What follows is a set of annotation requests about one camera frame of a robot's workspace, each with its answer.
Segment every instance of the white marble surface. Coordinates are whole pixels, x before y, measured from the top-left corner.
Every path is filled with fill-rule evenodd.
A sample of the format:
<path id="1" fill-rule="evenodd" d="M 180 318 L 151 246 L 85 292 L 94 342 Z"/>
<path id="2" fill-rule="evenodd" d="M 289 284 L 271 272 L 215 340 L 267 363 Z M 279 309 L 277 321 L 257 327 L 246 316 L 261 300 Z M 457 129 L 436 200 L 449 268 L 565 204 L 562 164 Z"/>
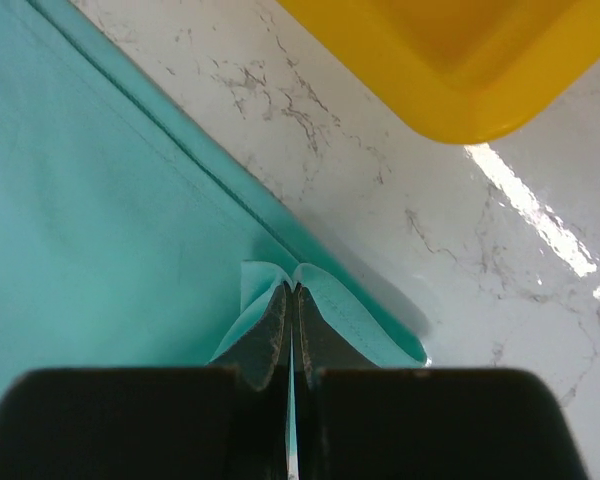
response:
<path id="1" fill-rule="evenodd" d="M 409 319 L 434 365 L 540 375 L 600 479 L 600 62 L 520 131 L 447 146 L 275 0 L 74 3 Z"/>

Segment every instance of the teal fabric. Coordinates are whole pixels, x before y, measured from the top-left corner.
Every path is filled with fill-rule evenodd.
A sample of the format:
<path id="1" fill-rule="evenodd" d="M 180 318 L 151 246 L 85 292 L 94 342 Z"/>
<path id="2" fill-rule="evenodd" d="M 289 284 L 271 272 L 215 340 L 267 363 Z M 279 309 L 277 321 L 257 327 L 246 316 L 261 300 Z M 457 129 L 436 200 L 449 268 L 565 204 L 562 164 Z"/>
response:
<path id="1" fill-rule="evenodd" d="M 349 344 L 379 367 L 415 367 L 418 363 L 387 335 L 347 288 L 323 269 L 301 264 L 292 276 L 278 265 L 243 262 L 240 316 L 224 336 L 213 358 L 220 356 L 262 317 L 274 290 L 283 282 L 309 289 L 325 321 Z"/>
<path id="2" fill-rule="evenodd" d="M 206 363 L 240 316 L 243 260 L 329 272 L 425 361 L 73 6 L 0 0 L 0 395 L 38 367 Z"/>

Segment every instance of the black object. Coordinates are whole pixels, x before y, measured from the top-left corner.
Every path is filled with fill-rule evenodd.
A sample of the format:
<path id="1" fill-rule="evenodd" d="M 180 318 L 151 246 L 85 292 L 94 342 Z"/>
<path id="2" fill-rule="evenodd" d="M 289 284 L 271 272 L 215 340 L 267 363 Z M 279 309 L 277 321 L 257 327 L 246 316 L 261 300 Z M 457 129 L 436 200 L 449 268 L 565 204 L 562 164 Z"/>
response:
<path id="1" fill-rule="evenodd" d="M 286 479 L 291 351 L 303 480 L 586 478 L 531 374 L 378 369 L 284 284 L 207 367 L 25 376 L 0 403 L 0 480 Z"/>

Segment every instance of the yellow plastic tray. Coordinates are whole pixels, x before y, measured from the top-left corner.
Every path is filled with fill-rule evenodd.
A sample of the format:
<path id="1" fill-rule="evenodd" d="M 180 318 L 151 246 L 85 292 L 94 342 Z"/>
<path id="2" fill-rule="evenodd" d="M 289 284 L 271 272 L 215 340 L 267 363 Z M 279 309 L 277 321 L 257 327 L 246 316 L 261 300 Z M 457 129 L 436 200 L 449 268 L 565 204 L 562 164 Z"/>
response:
<path id="1" fill-rule="evenodd" d="M 279 0 L 414 130 L 504 135 L 600 57 L 600 0 Z"/>

